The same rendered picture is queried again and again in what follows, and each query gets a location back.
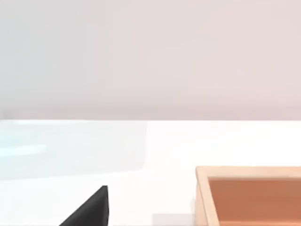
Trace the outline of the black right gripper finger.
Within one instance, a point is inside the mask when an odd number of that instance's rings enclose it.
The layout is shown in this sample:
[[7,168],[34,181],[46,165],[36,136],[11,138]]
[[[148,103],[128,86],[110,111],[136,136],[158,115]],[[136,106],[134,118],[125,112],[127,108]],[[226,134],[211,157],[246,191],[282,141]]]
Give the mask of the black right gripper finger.
[[108,226],[108,186],[101,186],[59,226]]

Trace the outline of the shallow salmon-coloured box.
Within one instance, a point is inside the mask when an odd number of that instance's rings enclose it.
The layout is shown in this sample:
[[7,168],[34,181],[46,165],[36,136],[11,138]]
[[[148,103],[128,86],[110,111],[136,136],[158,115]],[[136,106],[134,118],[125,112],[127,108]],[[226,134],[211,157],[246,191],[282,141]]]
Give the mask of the shallow salmon-coloured box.
[[301,166],[197,166],[195,226],[301,226]]

